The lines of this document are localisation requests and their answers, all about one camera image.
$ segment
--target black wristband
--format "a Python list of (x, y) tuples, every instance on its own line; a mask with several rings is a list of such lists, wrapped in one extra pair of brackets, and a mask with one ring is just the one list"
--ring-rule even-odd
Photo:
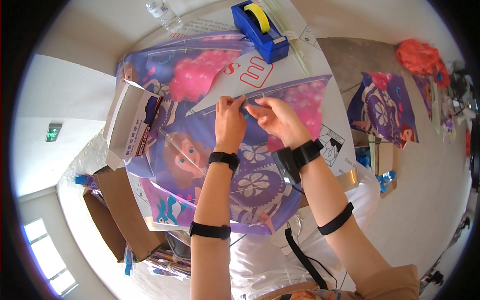
[(235, 174), (235, 171), (240, 164), (240, 159), (235, 153), (228, 154), (225, 152), (212, 152), (210, 154), (210, 157), (208, 158), (208, 165), (213, 162), (221, 162), (228, 164), (230, 170), (232, 170), (233, 174)]
[(295, 159), (298, 170), (300, 171), (303, 166), (317, 159), (320, 156), (320, 150), (322, 150), (323, 147), (324, 146), (320, 140), (316, 139), (315, 141), (309, 140), (297, 149), (294, 149), (292, 155)]
[(202, 237), (218, 238), (218, 239), (226, 240), (230, 237), (230, 233), (231, 233), (231, 228), (230, 226), (227, 226), (227, 225), (217, 227), (217, 226), (198, 224), (195, 222), (192, 222), (192, 224), (190, 224), (190, 236), (196, 234)]
[(319, 227), (318, 230), (322, 235), (329, 235), (330, 233), (336, 231), (345, 224), (345, 222), (350, 218), (353, 211), (353, 204), (349, 202), (347, 207), (341, 212), (335, 219), (328, 222), (326, 225)]

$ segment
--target yellow tape roll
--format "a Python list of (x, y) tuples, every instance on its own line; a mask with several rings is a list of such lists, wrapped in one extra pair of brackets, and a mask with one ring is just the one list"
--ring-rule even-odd
[(260, 6), (255, 3), (251, 3), (249, 5), (245, 5), (243, 10), (245, 12), (250, 11), (257, 18), (258, 24), (260, 25), (260, 31), (263, 34), (267, 33), (270, 30), (270, 24), (268, 22), (267, 16), (264, 11), (262, 11)]

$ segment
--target window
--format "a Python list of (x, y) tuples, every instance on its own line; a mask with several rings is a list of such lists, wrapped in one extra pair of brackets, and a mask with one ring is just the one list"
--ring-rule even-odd
[(40, 269), (51, 287), (60, 296), (66, 295), (78, 284), (70, 274), (60, 254), (48, 235), (43, 219), (37, 218), (25, 226), (28, 243)]

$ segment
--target tape dispenser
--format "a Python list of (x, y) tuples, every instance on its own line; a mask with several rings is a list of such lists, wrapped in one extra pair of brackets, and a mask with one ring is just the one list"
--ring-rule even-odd
[(232, 6), (233, 22), (247, 38), (266, 63), (270, 64), (288, 55), (288, 40), (281, 36), (272, 21), (257, 4), (245, 1)]

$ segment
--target exit sign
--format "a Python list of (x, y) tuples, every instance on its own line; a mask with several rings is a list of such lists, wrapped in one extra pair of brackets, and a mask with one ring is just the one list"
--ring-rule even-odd
[(47, 142), (54, 142), (57, 140), (57, 137), (60, 133), (60, 129), (61, 129), (61, 124), (53, 124), (51, 123), (49, 126), (48, 126), (48, 132), (47, 132), (47, 139), (46, 141)]

